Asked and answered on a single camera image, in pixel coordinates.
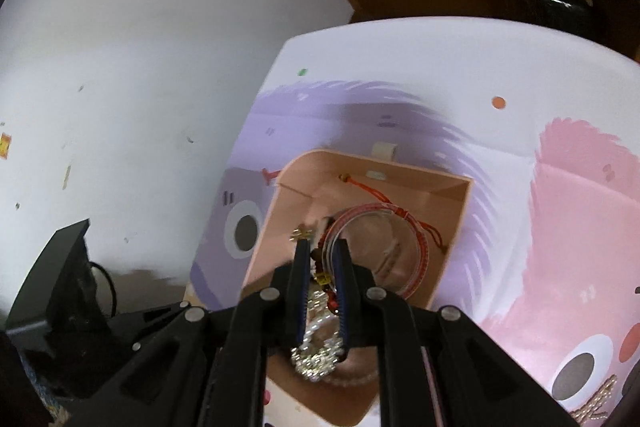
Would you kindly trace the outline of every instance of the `cartoon eye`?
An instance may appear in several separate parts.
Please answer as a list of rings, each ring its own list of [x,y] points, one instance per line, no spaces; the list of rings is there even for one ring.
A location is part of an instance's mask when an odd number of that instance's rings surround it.
[[[613,358],[613,342],[597,334],[583,340],[564,357],[548,389],[567,410],[578,409],[595,393],[607,377]]]
[[[234,259],[244,259],[254,253],[262,227],[262,214],[253,201],[239,201],[229,211],[225,221],[225,247]]]

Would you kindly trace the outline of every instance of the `metal rivet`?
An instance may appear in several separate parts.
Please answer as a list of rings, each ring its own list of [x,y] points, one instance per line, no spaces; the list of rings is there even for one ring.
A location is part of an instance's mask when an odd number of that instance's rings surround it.
[[[193,307],[184,312],[184,318],[189,322],[198,322],[203,317],[204,310],[202,308]]]
[[[460,317],[462,317],[462,313],[455,306],[444,306],[443,309],[440,310],[440,315],[446,321],[455,322]]]
[[[260,292],[260,299],[263,301],[274,301],[278,297],[280,297],[280,292],[277,288],[273,288],[271,286]]]
[[[386,297],[386,290],[380,286],[372,286],[367,290],[367,298],[372,301],[382,301]]]

